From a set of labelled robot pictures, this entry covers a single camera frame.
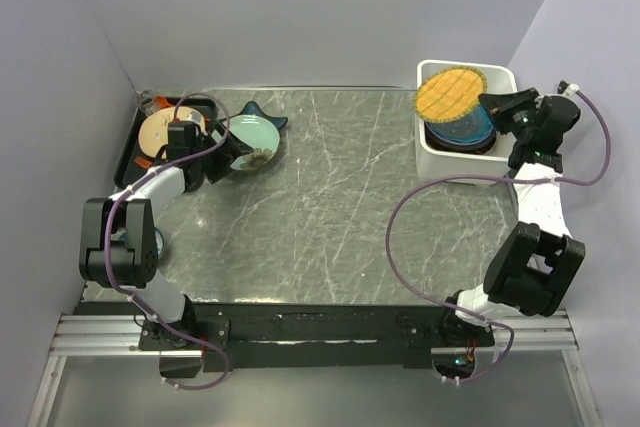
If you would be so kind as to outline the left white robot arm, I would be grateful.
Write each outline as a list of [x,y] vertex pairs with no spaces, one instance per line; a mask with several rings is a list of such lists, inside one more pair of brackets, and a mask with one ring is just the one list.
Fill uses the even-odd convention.
[[82,211],[82,278],[125,295],[151,321],[165,322],[163,337],[179,349],[197,340],[199,325],[189,317],[187,297],[158,271],[154,215],[230,166],[231,121],[217,122],[214,132],[218,138],[193,123],[172,122],[165,163],[118,194],[87,200]]

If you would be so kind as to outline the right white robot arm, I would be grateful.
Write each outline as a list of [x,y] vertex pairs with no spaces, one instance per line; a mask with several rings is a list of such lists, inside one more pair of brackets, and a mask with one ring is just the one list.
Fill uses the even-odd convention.
[[579,107],[535,89],[482,94],[479,102],[496,130],[515,138],[508,165],[517,222],[483,282],[452,296],[455,309],[438,320],[439,337],[449,345],[460,345],[490,320],[552,315],[586,256],[584,243],[566,225],[559,182],[564,172],[559,148],[580,119]]

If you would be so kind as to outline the blue polka dot plate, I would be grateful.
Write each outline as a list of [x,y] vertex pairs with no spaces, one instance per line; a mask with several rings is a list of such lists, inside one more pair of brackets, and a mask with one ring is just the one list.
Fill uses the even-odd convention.
[[479,142],[492,133],[495,128],[484,108],[477,105],[467,115],[450,122],[425,123],[426,130],[434,133],[435,136],[450,140],[455,143]]

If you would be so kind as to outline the yellow rimmed plate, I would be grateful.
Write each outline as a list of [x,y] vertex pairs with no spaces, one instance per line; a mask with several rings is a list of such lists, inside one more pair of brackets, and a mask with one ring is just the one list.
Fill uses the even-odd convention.
[[429,123],[457,121],[479,106],[479,96],[487,92],[487,87],[486,76],[476,68],[446,68],[419,86],[415,113]]

